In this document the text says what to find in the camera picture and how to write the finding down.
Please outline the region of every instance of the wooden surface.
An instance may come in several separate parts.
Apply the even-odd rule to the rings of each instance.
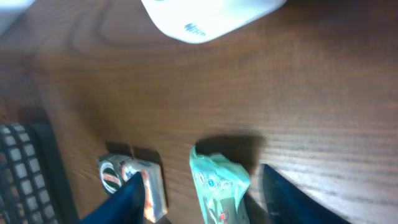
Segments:
[[[32,81],[81,217],[107,197],[95,164],[104,142],[122,141],[159,152],[172,223],[203,223],[191,146],[254,130],[256,164],[350,222],[396,223],[396,2],[288,0],[190,45],[163,35],[140,0],[37,0],[0,39],[6,114]],[[26,79],[13,81],[16,70]],[[261,204],[256,184],[250,192]]]

